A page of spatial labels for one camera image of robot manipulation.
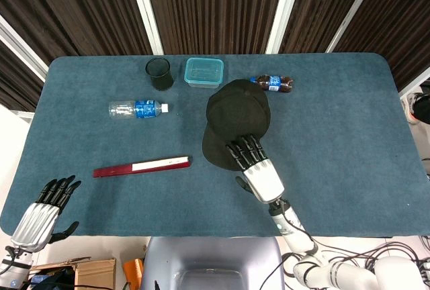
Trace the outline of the black cap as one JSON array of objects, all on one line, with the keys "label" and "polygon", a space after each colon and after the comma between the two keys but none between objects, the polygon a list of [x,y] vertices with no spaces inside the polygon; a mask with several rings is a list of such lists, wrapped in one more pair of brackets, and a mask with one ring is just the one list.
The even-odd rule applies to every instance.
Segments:
[{"label": "black cap", "polygon": [[213,165],[229,171],[240,167],[226,145],[252,134],[262,138],[271,122],[271,111],[263,89],[247,79],[237,79],[213,94],[206,107],[207,125],[202,152]]}]

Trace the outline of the dark cola bottle blue label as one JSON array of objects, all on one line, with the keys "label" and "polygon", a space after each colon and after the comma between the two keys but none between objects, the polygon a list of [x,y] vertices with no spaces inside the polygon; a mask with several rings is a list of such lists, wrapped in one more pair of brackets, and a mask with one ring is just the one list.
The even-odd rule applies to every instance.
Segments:
[{"label": "dark cola bottle blue label", "polygon": [[280,93],[289,93],[294,81],[290,77],[281,77],[277,75],[261,75],[259,77],[251,77],[250,81],[259,85],[264,91],[273,91]]}]

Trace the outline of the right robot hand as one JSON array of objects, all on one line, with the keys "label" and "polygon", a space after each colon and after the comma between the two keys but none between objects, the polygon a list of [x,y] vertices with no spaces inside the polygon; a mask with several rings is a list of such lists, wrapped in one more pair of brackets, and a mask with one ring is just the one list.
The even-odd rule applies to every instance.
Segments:
[{"label": "right robot hand", "polygon": [[236,177],[236,181],[245,191],[264,204],[282,198],[284,184],[259,139],[249,134],[225,147],[242,172],[242,177]]}]

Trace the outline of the red and white folded fan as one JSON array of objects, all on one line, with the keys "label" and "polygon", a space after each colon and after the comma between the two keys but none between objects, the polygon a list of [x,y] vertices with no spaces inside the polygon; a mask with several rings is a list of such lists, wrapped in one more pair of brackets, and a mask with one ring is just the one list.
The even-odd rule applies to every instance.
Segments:
[{"label": "red and white folded fan", "polygon": [[167,171],[191,166],[189,156],[178,156],[173,158],[164,158],[144,162],[134,162],[97,168],[93,171],[93,178],[104,178],[114,176],[133,175],[140,173],[153,173],[158,171]]}]

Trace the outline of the clear water bottle blue label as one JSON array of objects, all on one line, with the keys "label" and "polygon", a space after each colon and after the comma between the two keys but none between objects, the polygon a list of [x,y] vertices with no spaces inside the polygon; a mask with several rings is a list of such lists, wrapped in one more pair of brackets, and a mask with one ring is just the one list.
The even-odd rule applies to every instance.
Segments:
[{"label": "clear water bottle blue label", "polygon": [[115,101],[109,104],[109,115],[114,119],[146,119],[169,112],[167,103],[155,100]]}]

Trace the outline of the cardboard box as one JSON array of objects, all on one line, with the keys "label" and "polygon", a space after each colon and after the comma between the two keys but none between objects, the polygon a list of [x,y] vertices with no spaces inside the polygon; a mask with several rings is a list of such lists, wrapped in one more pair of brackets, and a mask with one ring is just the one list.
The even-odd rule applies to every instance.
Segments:
[{"label": "cardboard box", "polygon": [[46,273],[52,269],[71,268],[74,272],[75,285],[90,285],[116,288],[116,259],[91,260],[90,257],[82,257],[63,262],[41,264],[33,266],[30,271]]}]

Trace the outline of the blue felt table mat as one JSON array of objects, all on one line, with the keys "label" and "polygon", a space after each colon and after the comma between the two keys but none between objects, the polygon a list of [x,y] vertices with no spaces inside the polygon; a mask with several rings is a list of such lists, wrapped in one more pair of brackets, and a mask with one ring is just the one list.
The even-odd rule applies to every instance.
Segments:
[{"label": "blue felt table mat", "polygon": [[[262,145],[285,198],[313,236],[430,235],[430,181],[386,60],[374,53],[224,55],[224,80],[293,78],[269,92]],[[57,230],[79,222],[88,236],[276,236],[267,206],[235,173],[202,153],[210,89],[182,78],[186,56],[170,56],[177,79],[153,89],[147,56],[61,57],[48,71],[0,228],[13,234],[52,179],[81,185]],[[115,101],[169,105],[154,118],[114,119]],[[97,168],[189,156],[191,166],[93,178]]]}]

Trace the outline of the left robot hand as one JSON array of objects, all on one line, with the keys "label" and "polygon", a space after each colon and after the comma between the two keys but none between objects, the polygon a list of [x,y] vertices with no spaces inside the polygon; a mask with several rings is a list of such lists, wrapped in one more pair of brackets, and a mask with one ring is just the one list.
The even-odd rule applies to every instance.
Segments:
[{"label": "left robot hand", "polygon": [[54,227],[71,195],[80,185],[81,182],[76,181],[74,175],[49,181],[17,225],[11,237],[13,247],[35,253],[73,234],[79,226],[78,221],[62,232],[54,232]]}]

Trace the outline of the orange tool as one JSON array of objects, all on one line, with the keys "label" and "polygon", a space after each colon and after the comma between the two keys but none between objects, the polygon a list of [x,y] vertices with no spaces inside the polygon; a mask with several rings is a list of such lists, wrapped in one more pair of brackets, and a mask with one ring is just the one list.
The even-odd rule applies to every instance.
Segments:
[{"label": "orange tool", "polygon": [[143,259],[136,258],[126,261],[122,268],[130,290],[140,290],[144,270]]}]

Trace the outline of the white sneaker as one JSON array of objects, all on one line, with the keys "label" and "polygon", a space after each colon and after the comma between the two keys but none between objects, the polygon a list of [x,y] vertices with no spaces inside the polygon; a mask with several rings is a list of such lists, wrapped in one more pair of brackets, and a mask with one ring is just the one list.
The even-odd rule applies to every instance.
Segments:
[{"label": "white sneaker", "polygon": [[406,119],[410,124],[423,122],[430,125],[430,94],[411,93],[401,102]]}]

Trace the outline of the black mesh pen cup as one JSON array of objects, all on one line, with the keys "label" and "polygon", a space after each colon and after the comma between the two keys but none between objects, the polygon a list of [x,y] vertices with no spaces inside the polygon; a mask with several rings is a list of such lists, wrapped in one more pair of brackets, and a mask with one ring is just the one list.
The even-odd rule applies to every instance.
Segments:
[{"label": "black mesh pen cup", "polygon": [[173,86],[169,61],[165,58],[152,58],[145,66],[153,87],[158,91],[166,91]]}]

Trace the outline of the teal plastic food container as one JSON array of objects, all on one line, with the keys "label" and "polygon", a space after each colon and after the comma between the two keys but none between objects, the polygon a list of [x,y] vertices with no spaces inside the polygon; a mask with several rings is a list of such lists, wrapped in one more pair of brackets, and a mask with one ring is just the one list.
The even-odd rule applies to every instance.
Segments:
[{"label": "teal plastic food container", "polygon": [[217,58],[188,58],[184,81],[190,87],[216,89],[223,82],[224,63]]}]

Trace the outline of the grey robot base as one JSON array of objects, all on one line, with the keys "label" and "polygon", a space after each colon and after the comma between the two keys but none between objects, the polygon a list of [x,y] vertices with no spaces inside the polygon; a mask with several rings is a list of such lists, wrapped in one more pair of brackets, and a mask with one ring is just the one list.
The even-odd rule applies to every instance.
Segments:
[{"label": "grey robot base", "polygon": [[285,290],[274,237],[153,237],[140,290]]}]

